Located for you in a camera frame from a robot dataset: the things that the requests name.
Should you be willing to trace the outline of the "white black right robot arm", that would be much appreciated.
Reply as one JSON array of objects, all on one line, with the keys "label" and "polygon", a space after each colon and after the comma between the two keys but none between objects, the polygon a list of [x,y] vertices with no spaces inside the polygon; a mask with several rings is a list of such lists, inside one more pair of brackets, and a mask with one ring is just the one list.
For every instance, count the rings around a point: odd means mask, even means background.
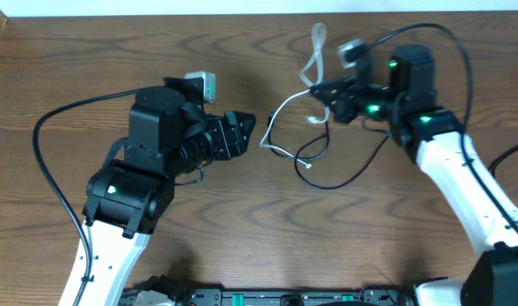
[{"label": "white black right robot arm", "polygon": [[336,122],[359,116],[388,122],[392,139],[446,198],[463,225],[477,262],[465,280],[433,279],[413,285],[402,305],[518,305],[518,208],[475,152],[463,124],[436,104],[434,60],[420,45],[396,48],[390,83],[371,77],[367,46],[344,45],[340,56],[353,76],[318,83],[312,96]]}]

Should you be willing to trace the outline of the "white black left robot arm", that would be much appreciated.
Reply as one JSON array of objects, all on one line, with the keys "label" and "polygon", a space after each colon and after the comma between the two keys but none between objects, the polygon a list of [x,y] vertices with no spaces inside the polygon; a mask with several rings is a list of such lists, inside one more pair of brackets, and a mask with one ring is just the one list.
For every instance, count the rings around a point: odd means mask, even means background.
[{"label": "white black left robot arm", "polygon": [[248,149],[255,115],[209,115],[216,77],[193,72],[142,88],[129,113],[128,136],[117,140],[88,181],[81,243],[62,305],[115,305],[168,205],[176,177],[229,161]]}]

